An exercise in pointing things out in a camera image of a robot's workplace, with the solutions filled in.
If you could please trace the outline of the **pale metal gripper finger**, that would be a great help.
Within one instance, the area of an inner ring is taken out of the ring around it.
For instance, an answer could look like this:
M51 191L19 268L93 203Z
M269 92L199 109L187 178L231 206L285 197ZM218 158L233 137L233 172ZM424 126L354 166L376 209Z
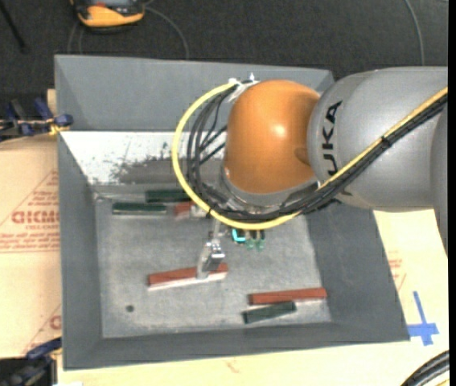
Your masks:
M225 253L221 246L217 243L212 243L210 253L208 255L208 270L216 271L224 261Z
M199 258L196 265L196 277L198 279L205 279L209 275L208 270L208 259L211 252L211 244L209 242L205 243L203 248L200 251Z

